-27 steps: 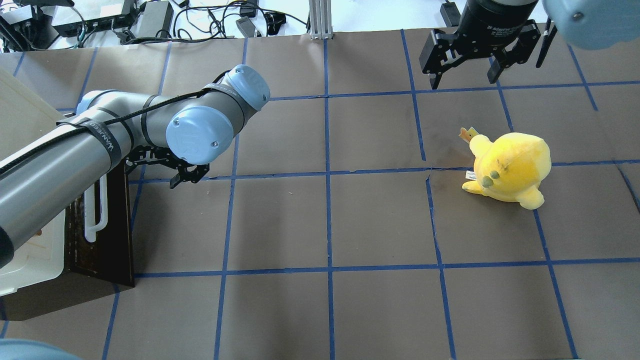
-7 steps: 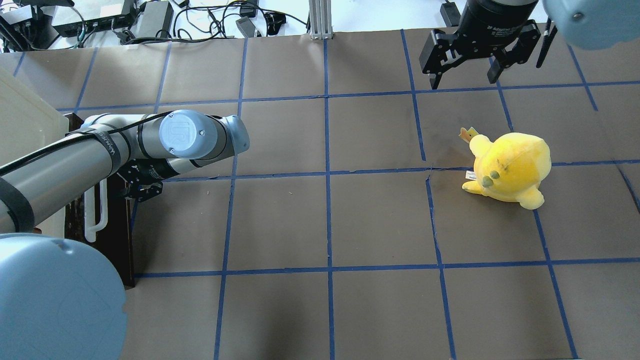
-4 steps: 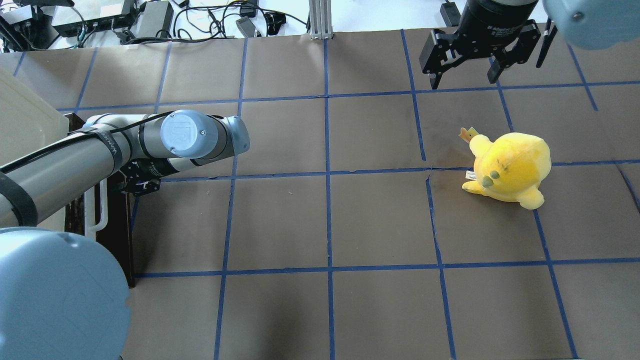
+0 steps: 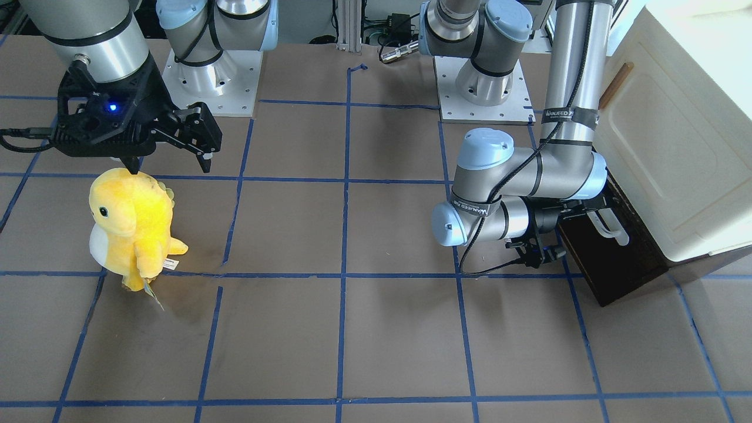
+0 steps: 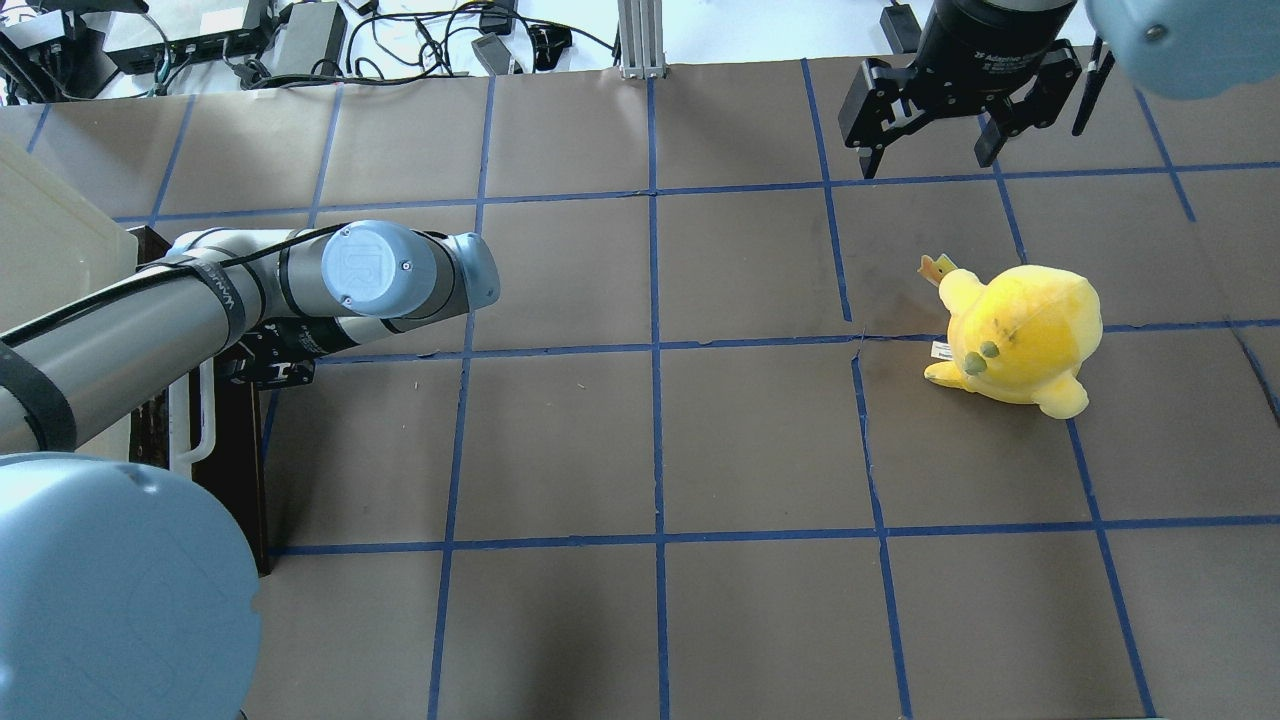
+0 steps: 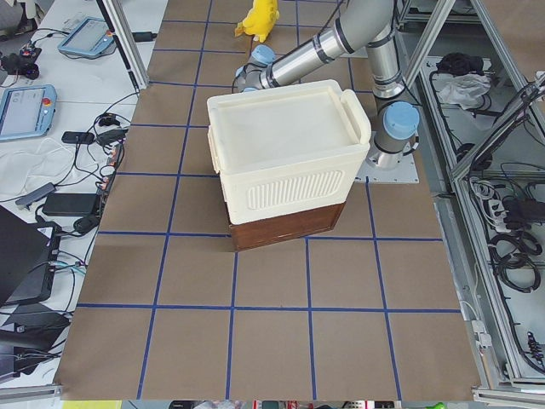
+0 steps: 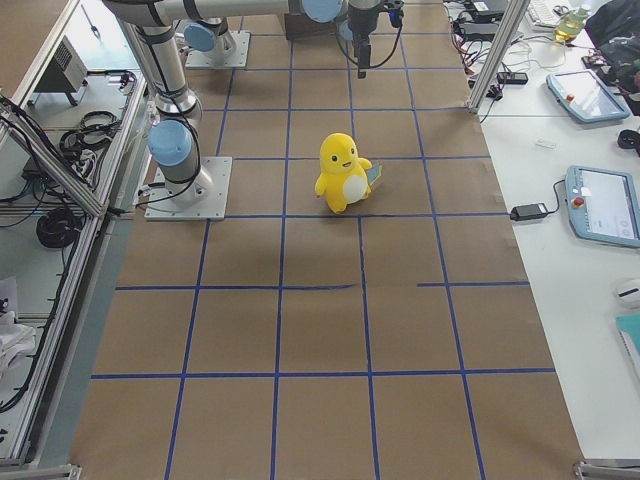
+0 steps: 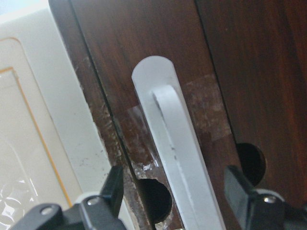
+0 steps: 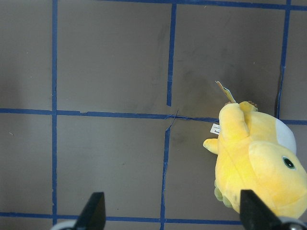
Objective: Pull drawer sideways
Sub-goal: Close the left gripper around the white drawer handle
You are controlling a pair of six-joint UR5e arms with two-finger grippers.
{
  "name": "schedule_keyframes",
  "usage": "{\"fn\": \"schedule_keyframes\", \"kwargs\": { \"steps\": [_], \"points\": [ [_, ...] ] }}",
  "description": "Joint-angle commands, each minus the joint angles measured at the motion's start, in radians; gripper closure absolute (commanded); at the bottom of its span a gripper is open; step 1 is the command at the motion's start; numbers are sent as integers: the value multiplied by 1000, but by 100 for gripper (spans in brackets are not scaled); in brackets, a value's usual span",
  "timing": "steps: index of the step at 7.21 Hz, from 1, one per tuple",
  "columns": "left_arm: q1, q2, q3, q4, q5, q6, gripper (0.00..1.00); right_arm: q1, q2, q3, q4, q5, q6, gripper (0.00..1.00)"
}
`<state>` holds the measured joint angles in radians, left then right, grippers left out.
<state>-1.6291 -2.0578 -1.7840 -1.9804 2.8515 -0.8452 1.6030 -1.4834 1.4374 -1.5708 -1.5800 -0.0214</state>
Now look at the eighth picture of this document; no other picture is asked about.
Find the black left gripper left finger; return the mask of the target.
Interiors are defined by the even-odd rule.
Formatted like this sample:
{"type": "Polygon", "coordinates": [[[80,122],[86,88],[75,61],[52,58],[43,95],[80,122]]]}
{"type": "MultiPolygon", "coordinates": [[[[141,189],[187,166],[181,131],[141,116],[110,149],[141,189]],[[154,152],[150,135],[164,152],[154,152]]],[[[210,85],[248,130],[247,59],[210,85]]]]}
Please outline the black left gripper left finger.
{"type": "Polygon", "coordinates": [[[107,203],[114,217],[119,215],[123,193],[123,167],[112,166],[99,195],[107,203]]]}

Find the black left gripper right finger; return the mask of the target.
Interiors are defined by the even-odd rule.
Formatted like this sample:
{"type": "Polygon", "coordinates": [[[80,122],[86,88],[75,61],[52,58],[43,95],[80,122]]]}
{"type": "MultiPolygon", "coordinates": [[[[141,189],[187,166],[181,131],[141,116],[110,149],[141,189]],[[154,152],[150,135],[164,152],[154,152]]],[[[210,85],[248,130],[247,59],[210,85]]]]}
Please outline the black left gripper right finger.
{"type": "Polygon", "coordinates": [[[224,171],[224,195],[241,229],[247,229],[248,209],[253,185],[234,165],[224,171]]]}

